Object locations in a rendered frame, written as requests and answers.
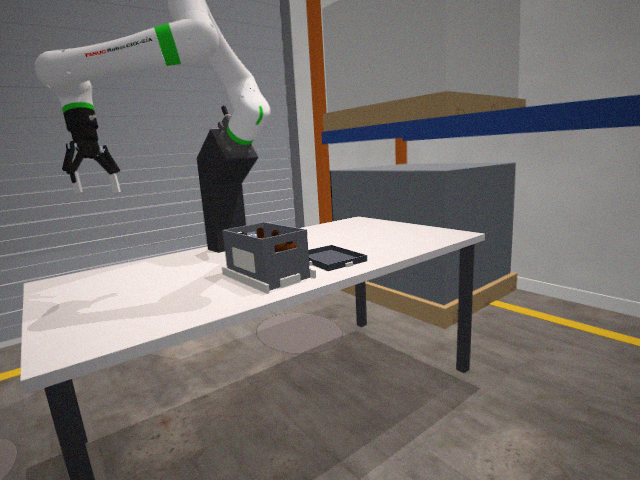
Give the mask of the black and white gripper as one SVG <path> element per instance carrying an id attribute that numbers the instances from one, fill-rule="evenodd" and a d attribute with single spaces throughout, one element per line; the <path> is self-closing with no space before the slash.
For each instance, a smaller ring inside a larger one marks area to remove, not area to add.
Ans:
<path id="1" fill-rule="evenodd" d="M 116 173 L 120 172 L 120 169 L 108 152 L 107 146 L 98 145 L 98 135 L 96 129 L 92 127 L 80 127 L 72 130 L 71 135 L 75 143 L 73 141 L 66 143 L 66 154 L 62 170 L 66 171 L 67 174 L 70 174 L 74 193 L 82 193 L 79 175 L 76 171 L 83 158 L 96 160 L 109 174 L 113 194 L 119 193 L 120 187 Z M 94 145 L 96 145 L 99 150 Z M 78 151 L 78 153 L 76 154 L 73 161 L 75 149 Z"/>

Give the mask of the grey divided crate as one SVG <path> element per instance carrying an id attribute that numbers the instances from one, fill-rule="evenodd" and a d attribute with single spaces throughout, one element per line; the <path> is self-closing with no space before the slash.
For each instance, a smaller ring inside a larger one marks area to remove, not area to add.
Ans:
<path id="1" fill-rule="evenodd" d="M 264 228 L 266 238 L 236 233 L 255 231 L 257 235 L 257 228 Z M 279 235 L 272 237 L 273 230 L 279 230 Z M 307 229 L 267 222 L 228 229 L 223 236 L 227 268 L 269 284 L 269 290 L 280 288 L 280 279 L 291 275 L 310 278 L 307 236 Z M 290 241 L 297 248 L 275 253 L 274 245 Z"/>

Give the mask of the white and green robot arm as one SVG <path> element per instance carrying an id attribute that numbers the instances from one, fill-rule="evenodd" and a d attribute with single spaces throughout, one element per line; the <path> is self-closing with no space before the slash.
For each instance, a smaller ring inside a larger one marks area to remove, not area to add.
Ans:
<path id="1" fill-rule="evenodd" d="M 232 155 L 248 155 L 270 115 L 254 77 L 226 42 L 205 0 L 168 0 L 168 9 L 172 23 L 109 42 L 40 54 L 34 66 L 38 79 L 58 94 L 69 132 L 97 129 L 90 80 L 208 59 L 234 109 L 231 116 L 226 106 L 221 107 L 219 142 Z"/>

